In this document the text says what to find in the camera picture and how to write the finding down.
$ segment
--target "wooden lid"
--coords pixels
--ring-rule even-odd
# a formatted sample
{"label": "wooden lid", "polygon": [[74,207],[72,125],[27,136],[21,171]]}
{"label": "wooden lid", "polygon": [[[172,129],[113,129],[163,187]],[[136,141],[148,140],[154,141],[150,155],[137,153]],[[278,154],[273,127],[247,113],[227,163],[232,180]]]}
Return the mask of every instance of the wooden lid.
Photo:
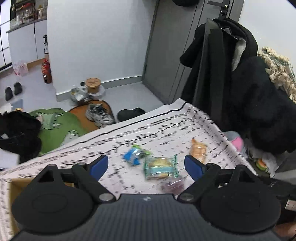
{"label": "wooden lid", "polygon": [[101,80],[98,78],[90,78],[86,81],[86,86],[89,88],[97,88],[100,86]]}

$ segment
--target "gray door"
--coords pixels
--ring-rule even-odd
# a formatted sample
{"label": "gray door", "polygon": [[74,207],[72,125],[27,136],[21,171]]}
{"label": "gray door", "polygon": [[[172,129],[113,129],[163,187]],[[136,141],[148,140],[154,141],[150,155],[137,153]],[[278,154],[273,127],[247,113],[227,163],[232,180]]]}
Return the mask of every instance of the gray door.
{"label": "gray door", "polygon": [[180,7],[172,0],[159,1],[143,83],[165,104],[171,104],[181,96],[190,68],[182,66],[179,58],[193,41],[196,27],[205,23],[207,18],[219,17],[221,7],[207,2],[200,0],[193,7]]}

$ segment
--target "white logo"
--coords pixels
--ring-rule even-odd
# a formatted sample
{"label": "white logo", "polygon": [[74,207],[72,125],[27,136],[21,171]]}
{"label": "white logo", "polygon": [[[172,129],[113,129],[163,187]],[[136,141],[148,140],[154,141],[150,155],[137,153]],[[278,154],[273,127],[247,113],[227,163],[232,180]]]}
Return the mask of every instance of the white logo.
{"label": "white logo", "polygon": [[145,197],[145,198],[143,198],[143,200],[146,201],[146,202],[147,201],[150,201],[151,200],[151,197]]}

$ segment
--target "cardboard box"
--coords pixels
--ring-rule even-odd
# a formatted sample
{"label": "cardboard box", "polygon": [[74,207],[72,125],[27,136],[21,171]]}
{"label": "cardboard box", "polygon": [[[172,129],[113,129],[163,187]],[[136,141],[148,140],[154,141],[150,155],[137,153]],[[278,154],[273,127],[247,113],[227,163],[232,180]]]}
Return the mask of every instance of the cardboard box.
{"label": "cardboard box", "polygon": [[[15,178],[11,180],[9,184],[9,210],[10,210],[10,225],[13,235],[16,235],[20,230],[17,227],[17,223],[12,216],[11,206],[16,197],[25,189],[26,186],[33,180],[33,178]],[[74,187],[73,183],[65,183],[69,187]]]}

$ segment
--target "beige fringe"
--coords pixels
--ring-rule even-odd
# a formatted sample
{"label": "beige fringe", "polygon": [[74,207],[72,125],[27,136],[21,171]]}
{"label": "beige fringe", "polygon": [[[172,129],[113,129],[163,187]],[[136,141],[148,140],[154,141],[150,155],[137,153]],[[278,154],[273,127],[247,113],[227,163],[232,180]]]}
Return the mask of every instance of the beige fringe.
{"label": "beige fringe", "polygon": [[[266,51],[269,55],[277,58],[278,60],[285,62],[288,66],[281,64],[276,65],[263,51]],[[285,56],[278,55],[275,50],[264,47],[258,51],[258,56],[261,57],[264,62],[268,65],[269,69],[265,69],[269,74],[270,81],[274,83],[276,88],[283,87],[289,98],[296,104],[296,87],[293,80],[290,78],[289,73],[291,68],[289,66],[289,59]]]}

